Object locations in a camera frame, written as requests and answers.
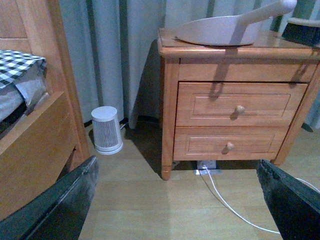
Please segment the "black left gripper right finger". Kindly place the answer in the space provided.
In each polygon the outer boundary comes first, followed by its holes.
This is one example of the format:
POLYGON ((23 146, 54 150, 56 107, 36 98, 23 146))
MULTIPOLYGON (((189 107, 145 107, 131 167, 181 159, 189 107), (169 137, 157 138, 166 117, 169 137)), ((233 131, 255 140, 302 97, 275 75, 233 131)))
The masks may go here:
POLYGON ((264 200, 284 240, 320 238, 320 194, 268 160, 256 173, 264 200))

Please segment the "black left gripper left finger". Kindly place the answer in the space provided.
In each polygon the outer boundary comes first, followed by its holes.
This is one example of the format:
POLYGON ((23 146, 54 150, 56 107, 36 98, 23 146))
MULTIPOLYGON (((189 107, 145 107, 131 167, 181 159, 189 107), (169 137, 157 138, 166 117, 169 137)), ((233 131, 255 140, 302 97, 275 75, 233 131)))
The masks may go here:
POLYGON ((95 156, 0 222, 2 240, 77 240, 99 175, 95 156))

